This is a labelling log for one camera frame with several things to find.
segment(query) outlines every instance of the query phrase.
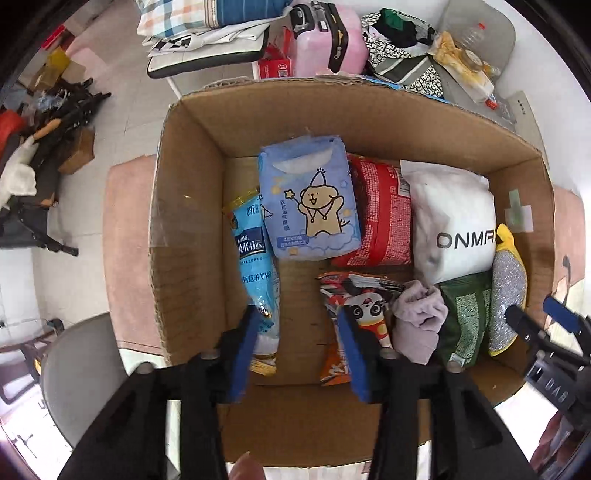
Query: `barcode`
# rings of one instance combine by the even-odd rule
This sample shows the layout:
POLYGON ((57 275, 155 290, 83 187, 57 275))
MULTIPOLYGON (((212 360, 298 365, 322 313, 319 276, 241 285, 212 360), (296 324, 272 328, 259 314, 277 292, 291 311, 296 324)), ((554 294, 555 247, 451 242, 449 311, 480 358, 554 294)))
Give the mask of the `barcode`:
POLYGON ((400 172, 400 168, 396 168, 396 173, 398 173, 398 194, 401 197, 410 198, 410 185, 402 177, 402 174, 400 172))

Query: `blue tissue package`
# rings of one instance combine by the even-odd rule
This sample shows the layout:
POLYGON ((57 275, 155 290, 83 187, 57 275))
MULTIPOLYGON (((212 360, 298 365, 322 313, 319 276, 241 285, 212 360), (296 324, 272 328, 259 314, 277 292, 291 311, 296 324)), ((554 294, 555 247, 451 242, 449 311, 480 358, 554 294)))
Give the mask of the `blue tissue package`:
POLYGON ((263 148, 259 183, 277 258, 322 260, 360 247, 349 163, 339 137, 307 135, 263 148))
POLYGON ((238 247, 240 275, 251 302, 262 313, 251 370, 276 371, 279 346, 279 275, 261 215, 261 196, 253 190, 224 208, 238 247))

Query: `pink suitcase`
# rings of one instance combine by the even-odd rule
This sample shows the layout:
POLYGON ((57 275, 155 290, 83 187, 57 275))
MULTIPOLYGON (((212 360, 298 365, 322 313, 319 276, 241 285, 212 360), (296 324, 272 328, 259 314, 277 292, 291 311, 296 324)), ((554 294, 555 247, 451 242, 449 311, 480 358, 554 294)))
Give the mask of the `pink suitcase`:
POLYGON ((290 12, 295 40, 290 48, 295 77, 326 69, 361 73, 368 59, 361 20, 349 7, 312 1, 290 12))

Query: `black lettering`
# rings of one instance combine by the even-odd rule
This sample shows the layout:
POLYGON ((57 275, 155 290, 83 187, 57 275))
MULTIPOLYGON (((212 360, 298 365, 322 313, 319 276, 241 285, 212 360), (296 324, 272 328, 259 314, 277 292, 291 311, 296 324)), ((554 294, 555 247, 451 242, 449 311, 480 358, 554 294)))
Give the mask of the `black lettering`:
POLYGON ((464 245, 464 247, 469 247, 470 246, 470 232, 466 233, 466 241, 464 241, 464 239, 462 238, 462 236, 459 233, 456 233, 456 246, 454 247, 454 249, 457 249, 457 240, 460 240, 460 242, 462 242, 462 245, 464 245))
POLYGON ((476 232, 472 232, 472 246, 482 245, 483 238, 484 238, 484 232, 480 232, 480 235, 478 236, 478 238, 476 238, 476 232))
POLYGON ((495 241, 495 231, 494 230, 487 230, 484 232, 484 244, 486 245, 486 241, 490 240, 491 242, 495 241))
POLYGON ((439 248, 450 248, 453 243, 452 236, 449 233, 441 232, 437 236, 437 246, 439 248), (441 240, 446 239, 447 242, 444 244, 441 240))

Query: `pink cloth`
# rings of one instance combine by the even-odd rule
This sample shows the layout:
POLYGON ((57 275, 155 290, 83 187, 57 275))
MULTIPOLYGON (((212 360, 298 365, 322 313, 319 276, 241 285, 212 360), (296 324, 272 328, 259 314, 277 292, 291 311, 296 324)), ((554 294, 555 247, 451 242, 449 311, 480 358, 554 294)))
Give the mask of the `pink cloth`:
POLYGON ((424 287, 418 280, 405 284, 392 303, 396 325, 392 345, 411 362, 427 365, 439 341, 447 307, 437 287, 424 287))

